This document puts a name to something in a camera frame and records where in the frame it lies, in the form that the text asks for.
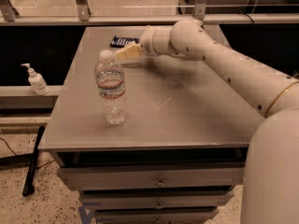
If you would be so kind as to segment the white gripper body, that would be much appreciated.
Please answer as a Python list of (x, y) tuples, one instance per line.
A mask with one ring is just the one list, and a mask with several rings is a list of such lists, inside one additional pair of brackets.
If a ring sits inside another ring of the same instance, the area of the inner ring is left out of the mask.
[(141, 51), (147, 56), (169, 55), (172, 52), (168, 27), (148, 26), (139, 39)]

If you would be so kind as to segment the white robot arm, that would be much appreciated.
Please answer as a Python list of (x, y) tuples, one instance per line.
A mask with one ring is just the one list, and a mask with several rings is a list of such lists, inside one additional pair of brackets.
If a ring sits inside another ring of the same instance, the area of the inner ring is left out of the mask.
[(299, 224), (298, 80), (223, 45), (195, 19), (149, 26), (116, 51), (119, 60), (162, 55), (203, 62), (263, 119), (249, 142), (240, 224)]

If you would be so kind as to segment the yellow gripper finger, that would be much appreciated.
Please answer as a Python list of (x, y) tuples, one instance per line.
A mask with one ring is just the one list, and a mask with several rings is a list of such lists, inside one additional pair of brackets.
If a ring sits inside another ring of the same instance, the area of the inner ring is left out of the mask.
[(125, 47), (118, 49), (115, 52), (115, 55), (120, 61), (134, 60), (142, 55), (142, 51), (139, 44), (130, 43)]

